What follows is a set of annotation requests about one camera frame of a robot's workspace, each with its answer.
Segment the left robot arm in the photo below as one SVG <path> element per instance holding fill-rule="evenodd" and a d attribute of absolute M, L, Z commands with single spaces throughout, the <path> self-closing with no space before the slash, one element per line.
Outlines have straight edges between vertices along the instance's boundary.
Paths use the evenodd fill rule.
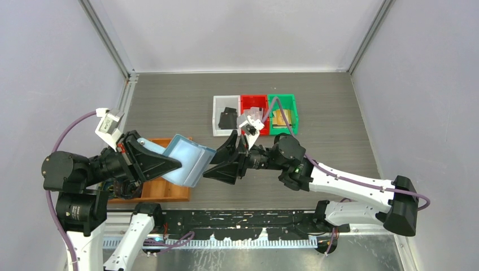
<path fill-rule="evenodd" d="M 108 260 L 103 258 L 108 191 L 94 185 L 107 180 L 145 183 L 181 163 L 153 152 L 140 142 L 136 131 L 114 140 L 94 157 L 54 151 L 43 161 L 43 187 L 57 192 L 54 220 L 69 253 L 72 270 L 130 270 L 148 234 L 164 228 L 158 203 L 136 205 L 129 227 Z"/>

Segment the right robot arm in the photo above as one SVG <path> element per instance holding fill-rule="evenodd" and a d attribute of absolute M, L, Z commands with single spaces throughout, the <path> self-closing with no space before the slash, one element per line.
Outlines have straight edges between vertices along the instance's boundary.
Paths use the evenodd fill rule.
<path fill-rule="evenodd" d="M 248 169 L 280 171 L 278 180 L 293 191 L 327 193 L 346 202 L 321 200 L 313 223 L 326 232 L 346 224 L 373 224 L 405 237 L 416 235 L 419 195 L 405 176 L 368 178 L 336 170 L 310 159 L 290 134 L 275 136 L 272 147 L 252 145 L 233 131 L 217 149 L 204 178 L 235 184 Z"/>

